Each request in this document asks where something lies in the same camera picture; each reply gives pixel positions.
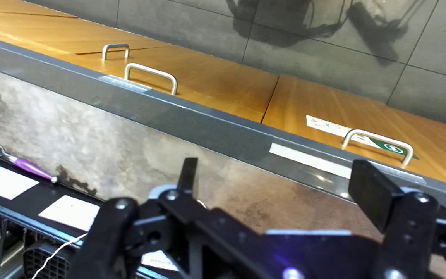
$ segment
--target gray tile wall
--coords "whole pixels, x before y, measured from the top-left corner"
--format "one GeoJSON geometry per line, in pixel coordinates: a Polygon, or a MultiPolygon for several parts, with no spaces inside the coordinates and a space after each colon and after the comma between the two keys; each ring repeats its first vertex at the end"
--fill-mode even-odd
{"type": "Polygon", "coordinates": [[[446,0],[31,2],[446,123],[446,0]]]}

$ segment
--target metal handle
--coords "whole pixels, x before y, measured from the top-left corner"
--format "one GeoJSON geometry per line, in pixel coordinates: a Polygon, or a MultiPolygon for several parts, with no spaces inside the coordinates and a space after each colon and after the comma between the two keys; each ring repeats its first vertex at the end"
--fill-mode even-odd
{"type": "Polygon", "coordinates": [[[159,72],[159,70],[155,70],[155,69],[148,69],[148,67],[141,66],[141,64],[127,64],[125,73],[124,73],[124,79],[130,81],[130,70],[131,69],[136,69],[136,70],[141,70],[141,72],[147,72],[147,73],[170,79],[172,81],[170,95],[173,95],[173,97],[176,95],[178,81],[176,81],[176,78],[173,75],[166,73],[166,72],[159,72]]]}
{"type": "Polygon", "coordinates": [[[108,50],[110,48],[121,48],[125,50],[125,59],[130,58],[130,45],[128,44],[107,44],[102,47],[102,61],[107,61],[108,58],[108,50]]]}
{"type": "Polygon", "coordinates": [[[361,131],[361,129],[353,129],[353,131],[350,131],[350,132],[345,135],[342,149],[347,149],[348,141],[350,141],[351,137],[354,137],[354,135],[364,135],[364,137],[368,137],[368,138],[376,138],[376,140],[379,140],[379,141],[385,141],[385,143],[389,143],[389,145],[393,145],[393,146],[398,146],[398,148],[406,149],[406,151],[407,151],[407,155],[406,155],[406,159],[404,159],[404,162],[402,162],[402,168],[406,168],[406,166],[410,163],[412,157],[413,157],[413,148],[412,148],[410,145],[402,143],[402,141],[396,141],[396,140],[393,140],[393,138],[387,138],[387,137],[382,137],[382,135],[378,135],[378,134],[371,134],[371,132],[367,132],[367,131],[361,131]]]}

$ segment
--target concrete wall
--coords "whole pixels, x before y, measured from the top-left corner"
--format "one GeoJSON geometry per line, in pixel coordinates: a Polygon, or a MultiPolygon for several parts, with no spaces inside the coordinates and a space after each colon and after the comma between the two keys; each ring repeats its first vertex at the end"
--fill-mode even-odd
{"type": "Polygon", "coordinates": [[[32,0],[446,123],[446,0],[32,0]]]}

